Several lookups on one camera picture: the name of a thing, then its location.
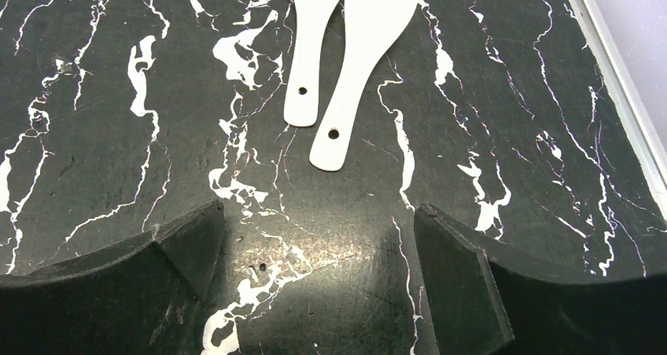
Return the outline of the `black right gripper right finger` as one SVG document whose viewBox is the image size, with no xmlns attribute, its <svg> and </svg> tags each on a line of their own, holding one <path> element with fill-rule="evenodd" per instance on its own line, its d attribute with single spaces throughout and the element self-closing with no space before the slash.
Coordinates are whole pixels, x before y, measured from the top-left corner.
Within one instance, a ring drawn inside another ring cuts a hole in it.
<svg viewBox="0 0 667 355">
<path fill-rule="evenodd" d="M 442 354 L 663 354 L 666 277 L 591 275 L 468 228 L 434 205 L 415 244 Z"/>
</svg>

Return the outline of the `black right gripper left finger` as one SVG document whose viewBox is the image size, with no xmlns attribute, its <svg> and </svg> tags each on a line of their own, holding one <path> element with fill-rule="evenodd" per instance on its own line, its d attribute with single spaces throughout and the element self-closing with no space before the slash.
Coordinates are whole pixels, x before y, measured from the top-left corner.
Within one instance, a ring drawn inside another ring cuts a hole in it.
<svg viewBox="0 0 667 355">
<path fill-rule="evenodd" d="M 92 253 L 4 275 L 2 353 L 180 353 L 208 296 L 225 226 L 215 200 Z"/>
</svg>

